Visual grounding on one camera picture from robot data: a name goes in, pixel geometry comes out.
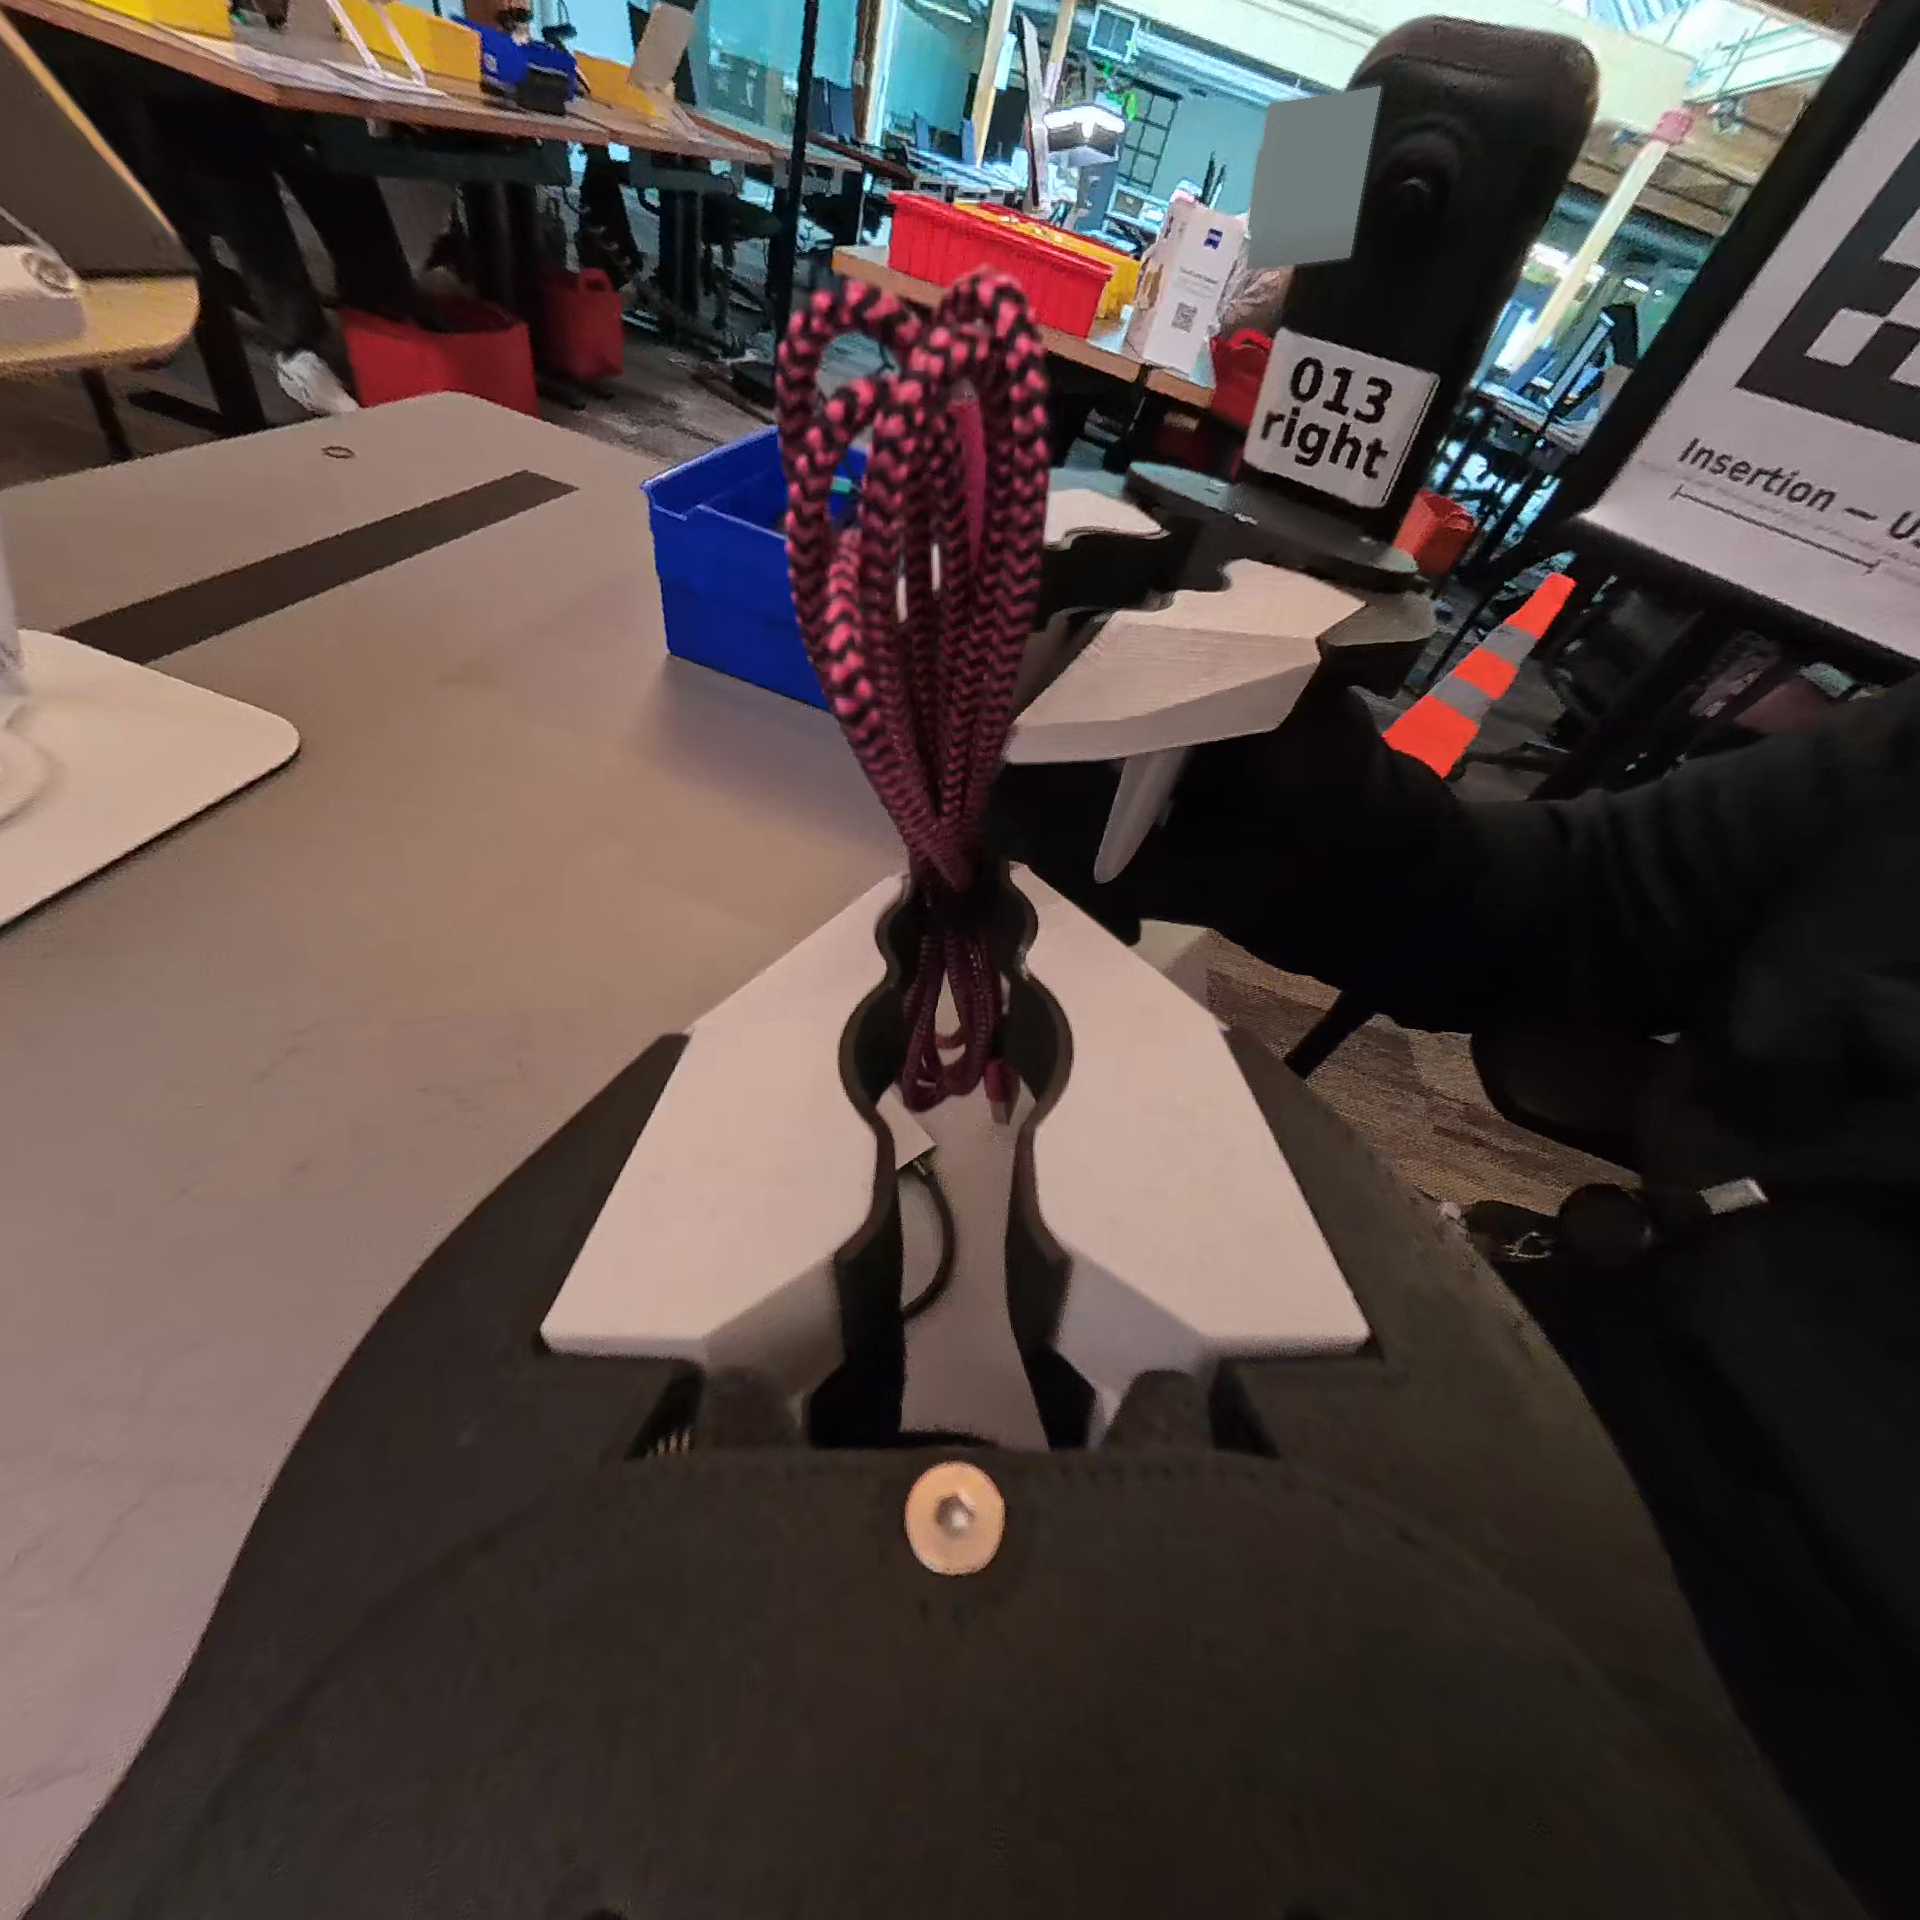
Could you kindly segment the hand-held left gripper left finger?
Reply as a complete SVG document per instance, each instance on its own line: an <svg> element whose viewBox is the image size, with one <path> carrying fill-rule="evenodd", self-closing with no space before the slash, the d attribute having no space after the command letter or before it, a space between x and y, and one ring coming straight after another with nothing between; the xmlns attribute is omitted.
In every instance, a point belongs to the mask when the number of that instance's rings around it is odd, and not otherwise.
<svg viewBox="0 0 1920 1920"><path fill-rule="evenodd" d="M689 1030L545 1315L548 1351L766 1379L844 1362L832 1256L897 1157L838 1042L882 980L875 928L901 894L873 884Z"/></svg>

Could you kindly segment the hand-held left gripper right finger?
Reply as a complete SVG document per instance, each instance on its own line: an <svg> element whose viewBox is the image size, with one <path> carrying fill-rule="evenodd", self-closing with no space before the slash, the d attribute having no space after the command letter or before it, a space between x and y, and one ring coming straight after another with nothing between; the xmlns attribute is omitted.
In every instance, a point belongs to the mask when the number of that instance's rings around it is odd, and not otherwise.
<svg viewBox="0 0 1920 1920"><path fill-rule="evenodd" d="M1046 1419L1141 1376L1358 1356L1369 1326L1226 1028L1028 869L1002 892L1022 1109L1005 1304Z"/></svg>

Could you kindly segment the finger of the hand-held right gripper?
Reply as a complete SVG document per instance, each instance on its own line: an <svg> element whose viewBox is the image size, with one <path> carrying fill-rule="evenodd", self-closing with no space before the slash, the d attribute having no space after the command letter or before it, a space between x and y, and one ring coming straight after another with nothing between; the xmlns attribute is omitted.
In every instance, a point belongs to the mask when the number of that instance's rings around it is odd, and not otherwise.
<svg viewBox="0 0 1920 1920"><path fill-rule="evenodd" d="M1009 760L1120 760L1273 730L1362 611L1304 571L1232 559L1214 587L1107 613L1016 715Z"/></svg>
<svg viewBox="0 0 1920 1920"><path fill-rule="evenodd" d="M1046 490L1045 552L1068 552L1090 541L1116 540L1124 547L1161 551L1169 547L1169 528L1130 496L1096 487L1052 484Z"/></svg>

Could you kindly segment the grey usb hub with cable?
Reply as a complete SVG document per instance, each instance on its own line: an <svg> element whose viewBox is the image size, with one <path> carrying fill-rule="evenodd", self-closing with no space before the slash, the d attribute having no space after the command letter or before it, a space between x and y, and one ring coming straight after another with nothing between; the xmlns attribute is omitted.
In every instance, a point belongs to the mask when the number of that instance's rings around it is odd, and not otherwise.
<svg viewBox="0 0 1920 1920"><path fill-rule="evenodd" d="M913 1279L914 1268L902 1268L905 1279L901 1312L902 1322L913 1326L944 1301L953 1283L953 1206L942 1181L942 1172L938 1167L938 1142L930 1135L930 1132L922 1125L922 1119L905 1109L901 1094L894 1091L880 1098L878 1114L888 1125L890 1138L894 1141L897 1183L901 1197L914 1196L916 1206L924 1214L928 1231L933 1237L930 1261L922 1261L925 1271L914 1284L908 1284Z"/></svg>

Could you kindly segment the blue plastic bin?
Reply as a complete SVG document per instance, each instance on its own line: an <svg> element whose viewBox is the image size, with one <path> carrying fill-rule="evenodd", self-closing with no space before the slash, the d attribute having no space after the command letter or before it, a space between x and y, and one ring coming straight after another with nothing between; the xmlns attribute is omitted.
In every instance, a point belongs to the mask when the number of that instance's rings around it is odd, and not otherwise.
<svg viewBox="0 0 1920 1920"><path fill-rule="evenodd" d="M562 45L474 22L480 90L518 112L565 117L581 90L578 63Z"/></svg>
<svg viewBox="0 0 1920 1920"><path fill-rule="evenodd" d="M822 711L787 565L787 480L772 426L643 484L672 659Z"/></svg>

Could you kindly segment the person's right forearm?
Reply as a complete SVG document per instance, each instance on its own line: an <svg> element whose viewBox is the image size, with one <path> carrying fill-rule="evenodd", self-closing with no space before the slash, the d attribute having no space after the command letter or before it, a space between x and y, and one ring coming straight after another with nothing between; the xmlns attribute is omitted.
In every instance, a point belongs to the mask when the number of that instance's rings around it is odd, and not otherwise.
<svg viewBox="0 0 1920 1920"><path fill-rule="evenodd" d="M1443 1026L1547 1018L1916 1070L1916 679L1624 792L1454 819Z"/></svg>

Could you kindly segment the person's right hand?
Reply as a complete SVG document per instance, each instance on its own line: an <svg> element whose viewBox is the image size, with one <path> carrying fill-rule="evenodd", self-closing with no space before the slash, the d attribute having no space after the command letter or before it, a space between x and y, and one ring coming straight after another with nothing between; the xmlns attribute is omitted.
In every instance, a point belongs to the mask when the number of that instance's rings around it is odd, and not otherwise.
<svg viewBox="0 0 1920 1920"><path fill-rule="evenodd" d="M1117 877L1096 854L1107 763L998 772L988 848L1027 864L1124 944L1145 924L1212 930L1404 1026L1468 1032L1491 989L1500 839L1436 772L1386 748L1345 687L1276 730L1200 748Z"/></svg>

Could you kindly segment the wooden workbench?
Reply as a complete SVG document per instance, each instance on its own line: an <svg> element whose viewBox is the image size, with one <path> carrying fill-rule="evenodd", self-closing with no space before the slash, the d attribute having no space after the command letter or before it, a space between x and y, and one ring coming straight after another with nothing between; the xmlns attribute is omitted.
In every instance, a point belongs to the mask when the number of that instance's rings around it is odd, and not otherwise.
<svg viewBox="0 0 1920 1920"><path fill-rule="evenodd" d="M483 86L454 77L428 77L400 85L395 76L371 74L346 60L310 58L305 43L293 54L259 53L240 39L201 37L107 6L66 2L4 2L8 21L38 21L90 43L115 48L162 74L197 80L238 98L288 112L323 112L380 125L472 132L483 136L526 136L576 147L619 147L692 160L768 164L761 141L738 140L707 127L676 103L625 104L586 103L565 112L522 112Z"/></svg>
<svg viewBox="0 0 1920 1920"><path fill-rule="evenodd" d="M832 271L844 280L873 285L885 294L916 307L936 307L944 299L942 285L899 271L875 247L837 247L832 251ZM1124 324L1120 323L1096 327L1090 333L1070 333L1068 328L1043 323L1037 323L1037 328L1049 354L1088 367L1100 376L1116 379L1126 388L1142 388L1200 414L1212 405L1214 388L1206 379L1160 367L1130 352L1124 344Z"/></svg>

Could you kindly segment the white carton box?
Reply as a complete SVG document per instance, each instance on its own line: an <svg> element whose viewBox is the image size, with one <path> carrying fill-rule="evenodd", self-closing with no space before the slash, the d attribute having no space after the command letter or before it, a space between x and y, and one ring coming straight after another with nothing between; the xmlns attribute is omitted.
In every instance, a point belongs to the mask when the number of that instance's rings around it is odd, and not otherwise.
<svg viewBox="0 0 1920 1920"><path fill-rule="evenodd" d="M1142 254L1124 350L1148 367L1190 376L1243 255L1245 218L1178 190L1164 207L1160 237Z"/></svg>

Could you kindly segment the red parts tray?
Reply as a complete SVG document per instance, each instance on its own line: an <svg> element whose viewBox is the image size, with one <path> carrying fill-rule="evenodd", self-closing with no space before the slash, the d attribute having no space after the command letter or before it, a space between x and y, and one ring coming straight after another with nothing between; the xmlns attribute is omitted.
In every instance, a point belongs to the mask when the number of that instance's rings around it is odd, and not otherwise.
<svg viewBox="0 0 1920 1920"><path fill-rule="evenodd" d="M905 277L952 285L989 271L1022 285L1037 324L1085 339L1136 296L1141 261L1009 206L933 194L891 197L888 261Z"/></svg>

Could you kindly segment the orange traffic cone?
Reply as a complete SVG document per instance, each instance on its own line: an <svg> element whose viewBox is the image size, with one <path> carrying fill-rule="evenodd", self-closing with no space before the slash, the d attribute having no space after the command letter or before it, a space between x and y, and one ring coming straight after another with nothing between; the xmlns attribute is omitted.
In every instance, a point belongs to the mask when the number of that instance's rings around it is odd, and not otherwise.
<svg viewBox="0 0 1920 1920"><path fill-rule="evenodd" d="M1533 656L1557 618L1564 614L1574 579L1555 571L1526 600L1384 731L1387 749L1452 776L1488 712L1516 685L1521 667Z"/></svg>

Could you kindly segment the printed tag sign board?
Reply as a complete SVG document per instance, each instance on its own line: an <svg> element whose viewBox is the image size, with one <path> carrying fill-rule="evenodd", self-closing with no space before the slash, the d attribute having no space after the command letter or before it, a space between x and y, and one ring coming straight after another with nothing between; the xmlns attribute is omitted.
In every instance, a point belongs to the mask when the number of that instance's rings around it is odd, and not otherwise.
<svg viewBox="0 0 1920 1920"><path fill-rule="evenodd" d="M1571 548L1917 646L1917 4L1877 4L1560 487Z"/></svg>

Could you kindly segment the red plastic bin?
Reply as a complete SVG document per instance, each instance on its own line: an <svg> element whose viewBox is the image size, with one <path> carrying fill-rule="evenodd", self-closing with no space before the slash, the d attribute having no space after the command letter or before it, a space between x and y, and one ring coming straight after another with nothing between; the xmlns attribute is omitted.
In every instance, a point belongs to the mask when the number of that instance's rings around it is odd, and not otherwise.
<svg viewBox="0 0 1920 1920"><path fill-rule="evenodd" d="M576 382L610 382L627 360L621 292L602 270L541 274L541 364Z"/></svg>
<svg viewBox="0 0 1920 1920"><path fill-rule="evenodd" d="M432 327L340 307L362 407L457 392L540 415L533 336L522 316L472 294L434 294L429 314Z"/></svg>

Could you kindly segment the white tablet stand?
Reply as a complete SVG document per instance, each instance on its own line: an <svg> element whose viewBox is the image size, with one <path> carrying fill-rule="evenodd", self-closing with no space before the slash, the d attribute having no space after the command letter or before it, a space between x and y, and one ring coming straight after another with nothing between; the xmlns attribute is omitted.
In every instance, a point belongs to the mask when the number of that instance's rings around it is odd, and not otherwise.
<svg viewBox="0 0 1920 1920"><path fill-rule="evenodd" d="M3 248L4 374L154 360L200 316L182 274L84 278L36 236ZM290 763L297 730L25 623L3 567L3 924Z"/></svg>

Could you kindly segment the wooden board with dark panel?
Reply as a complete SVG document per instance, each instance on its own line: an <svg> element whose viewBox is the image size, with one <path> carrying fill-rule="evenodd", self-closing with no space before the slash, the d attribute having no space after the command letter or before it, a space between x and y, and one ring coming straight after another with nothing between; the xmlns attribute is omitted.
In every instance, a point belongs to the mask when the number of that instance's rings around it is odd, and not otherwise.
<svg viewBox="0 0 1920 1920"><path fill-rule="evenodd" d="M177 228L3 22L3 376L145 367L201 316Z"/></svg>

